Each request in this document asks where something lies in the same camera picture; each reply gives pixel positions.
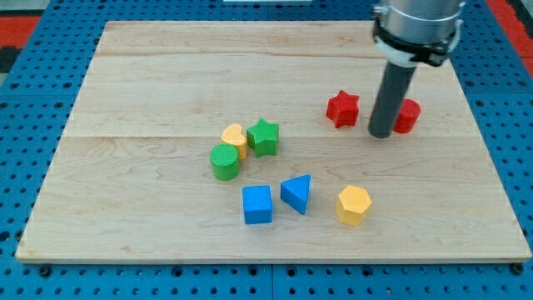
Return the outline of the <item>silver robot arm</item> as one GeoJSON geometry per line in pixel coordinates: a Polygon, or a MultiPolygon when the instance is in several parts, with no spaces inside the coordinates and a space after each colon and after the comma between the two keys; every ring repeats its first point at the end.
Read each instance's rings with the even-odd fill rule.
{"type": "Polygon", "coordinates": [[[439,67],[461,37],[465,0],[381,0],[373,6],[373,39],[389,63],[439,67]]]}

